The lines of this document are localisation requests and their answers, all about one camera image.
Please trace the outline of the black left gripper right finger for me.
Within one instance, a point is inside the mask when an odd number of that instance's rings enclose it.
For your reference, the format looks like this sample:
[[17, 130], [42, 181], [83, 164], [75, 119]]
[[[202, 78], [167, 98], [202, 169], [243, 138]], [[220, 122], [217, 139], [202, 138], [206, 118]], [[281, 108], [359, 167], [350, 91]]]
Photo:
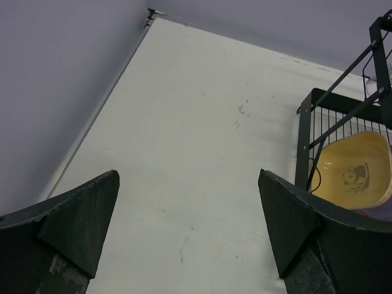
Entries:
[[391, 293], [391, 222], [336, 206], [268, 170], [258, 187], [288, 293]]

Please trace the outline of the yellow square panda plate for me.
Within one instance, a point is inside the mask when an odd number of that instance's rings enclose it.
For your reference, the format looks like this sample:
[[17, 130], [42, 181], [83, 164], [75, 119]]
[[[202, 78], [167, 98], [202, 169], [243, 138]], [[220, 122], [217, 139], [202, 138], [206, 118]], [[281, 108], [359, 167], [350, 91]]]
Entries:
[[384, 204], [391, 197], [391, 148], [386, 138], [364, 131], [324, 147], [311, 193], [349, 210]]

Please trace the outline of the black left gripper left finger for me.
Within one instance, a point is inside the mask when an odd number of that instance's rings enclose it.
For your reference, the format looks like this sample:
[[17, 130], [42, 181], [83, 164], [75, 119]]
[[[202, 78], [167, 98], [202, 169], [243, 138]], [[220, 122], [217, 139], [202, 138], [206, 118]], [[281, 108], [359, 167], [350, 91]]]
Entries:
[[119, 173], [1, 216], [1, 293], [86, 293], [119, 192]]

